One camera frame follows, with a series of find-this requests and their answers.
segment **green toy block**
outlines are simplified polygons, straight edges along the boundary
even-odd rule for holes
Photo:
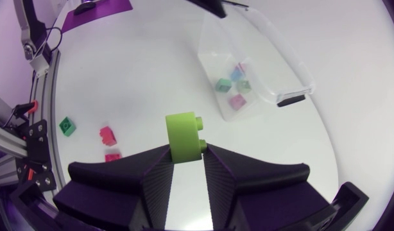
[[[231,89],[231,81],[226,79],[219,79],[216,84],[216,91],[227,93]]]
[[[239,80],[237,82],[237,90],[241,94],[247,94],[251,91],[251,86],[248,80]]]
[[[201,153],[207,149],[205,140],[198,138],[198,131],[203,129],[201,117],[194,112],[167,115],[166,125],[173,163],[201,160]]]
[[[64,120],[60,123],[59,126],[63,134],[67,137],[69,137],[76,129],[76,126],[68,117],[64,118]]]

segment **red connector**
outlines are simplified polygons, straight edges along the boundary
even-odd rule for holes
[[[34,113],[35,111],[37,111],[37,100],[33,100],[32,103],[35,104],[35,106],[33,108],[31,108],[30,110],[28,110],[29,114]]]

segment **lime green block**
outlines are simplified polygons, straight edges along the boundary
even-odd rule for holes
[[[207,149],[205,140],[198,138],[198,131],[203,129],[201,117],[194,112],[167,115],[166,125],[173,163],[201,160],[201,153]]]
[[[68,117],[64,118],[64,120],[60,123],[59,126],[63,134],[67,137],[69,137],[76,129],[76,126]]]

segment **transparent plastic bin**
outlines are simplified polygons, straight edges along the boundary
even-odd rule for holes
[[[253,8],[224,7],[224,19],[205,14],[198,58],[226,121],[247,111],[258,114],[255,108],[264,102],[277,104],[314,92],[310,72],[262,13]],[[220,79],[231,80],[228,92],[226,87],[219,88]],[[251,90],[242,90],[247,81]]]

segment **purple mat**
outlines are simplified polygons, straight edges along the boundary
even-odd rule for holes
[[[75,27],[102,17],[129,10],[133,10],[132,4],[129,0],[103,0],[98,2],[94,9],[79,15],[73,15],[74,10],[72,10],[66,16],[62,32],[64,33]]]

